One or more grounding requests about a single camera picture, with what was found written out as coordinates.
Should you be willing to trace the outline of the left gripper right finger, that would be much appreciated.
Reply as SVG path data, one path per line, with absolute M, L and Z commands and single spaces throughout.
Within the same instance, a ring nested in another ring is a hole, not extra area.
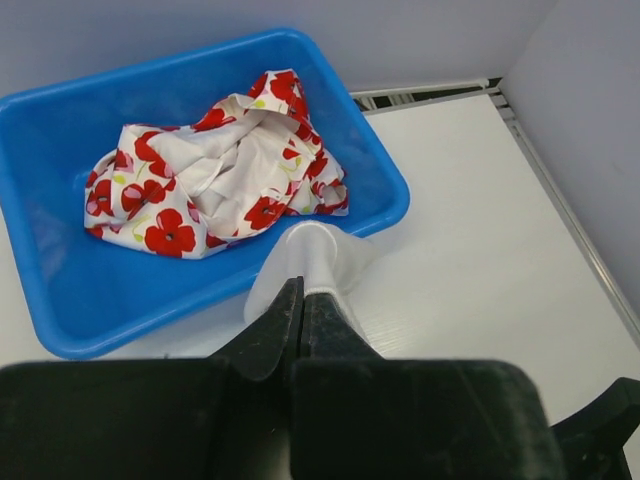
M 328 293 L 311 294 L 304 299 L 299 357 L 348 361 L 383 359 L 354 330 L 337 300 Z

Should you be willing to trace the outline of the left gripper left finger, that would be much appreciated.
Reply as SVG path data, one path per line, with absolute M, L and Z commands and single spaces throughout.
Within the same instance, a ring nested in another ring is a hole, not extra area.
M 274 375 L 285 380 L 299 354 L 303 307 L 303 278 L 290 278 L 267 310 L 211 358 L 226 360 L 248 381 L 261 382 Z

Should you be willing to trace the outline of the red poppy floral skirt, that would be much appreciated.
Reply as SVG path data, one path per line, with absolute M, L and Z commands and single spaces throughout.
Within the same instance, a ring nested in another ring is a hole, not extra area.
M 89 175 L 84 226 L 133 250 L 201 259 L 283 217 L 346 215 L 344 178 L 295 71 L 268 71 L 193 124 L 124 126 Z

